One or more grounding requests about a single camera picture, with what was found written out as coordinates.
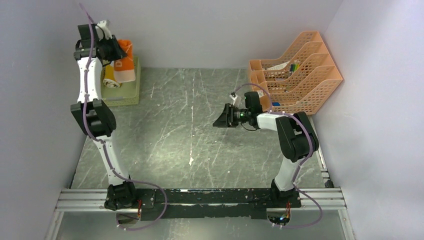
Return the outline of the orange plastic file organizer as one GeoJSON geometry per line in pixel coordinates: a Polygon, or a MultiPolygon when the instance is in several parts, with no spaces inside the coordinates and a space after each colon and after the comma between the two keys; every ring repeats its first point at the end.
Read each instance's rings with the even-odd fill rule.
{"type": "Polygon", "coordinates": [[[263,110],[306,112],[312,116],[342,83],[339,72],[318,31],[303,31],[277,59],[251,59],[247,77],[251,89],[259,94],[263,110]],[[300,66],[290,74],[290,65],[300,66]],[[289,62],[282,70],[267,68],[289,62]]]}

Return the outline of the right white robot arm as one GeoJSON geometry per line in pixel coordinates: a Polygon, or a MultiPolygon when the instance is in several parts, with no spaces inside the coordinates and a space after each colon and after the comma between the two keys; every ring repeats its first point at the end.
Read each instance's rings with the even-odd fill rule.
{"type": "Polygon", "coordinates": [[[271,113],[263,110],[260,96],[256,91],[244,94],[245,107],[239,108],[239,96],[231,94],[232,103],[226,103],[213,127],[235,128],[248,124],[249,131],[269,130],[277,133],[283,160],[279,172],[271,182],[270,202],[282,207],[289,197],[296,195],[294,183],[305,161],[318,150],[319,141],[303,111],[289,113],[271,113]]]}

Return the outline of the orange and cream towel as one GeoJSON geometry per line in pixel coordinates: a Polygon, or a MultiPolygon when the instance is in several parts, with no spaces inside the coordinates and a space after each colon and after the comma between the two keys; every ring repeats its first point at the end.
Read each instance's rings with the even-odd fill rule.
{"type": "Polygon", "coordinates": [[[126,54],[122,59],[116,60],[113,64],[113,75],[117,83],[129,83],[136,80],[134,67],[133,44],[128,39],[119,39],[119,46],[126,54]]]}

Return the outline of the brown yellow bear towel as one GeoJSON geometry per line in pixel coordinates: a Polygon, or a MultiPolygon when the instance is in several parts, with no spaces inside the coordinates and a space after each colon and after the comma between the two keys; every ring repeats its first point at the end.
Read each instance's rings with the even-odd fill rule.
{"type": "Polygon", "coordinates": [[[110,88],[110,89],[116,89],[121,87],[121,84],[117,82],[115,79],[114,67],[110,64],[104,67],[104,75],[102,79],[102,84],[106,88],[110,88]]]}

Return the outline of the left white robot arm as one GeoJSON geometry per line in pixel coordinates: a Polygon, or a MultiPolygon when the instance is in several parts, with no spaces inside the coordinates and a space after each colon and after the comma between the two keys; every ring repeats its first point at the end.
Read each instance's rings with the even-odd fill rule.
{"type": "Polygon", "coordinates": [[[82,132],[94,142],[106,168],[108,187],[104,207],[116,211],[137,205],[139,194],[128,171],[121,165],[116,146],[116,118],[102,99],[101,73],[104,62],[120,60],[127,54],[109,30],[107,20],[78,26],[80,39],[74,59],[80,74],[77,102],[70,112],[82,132]]]}

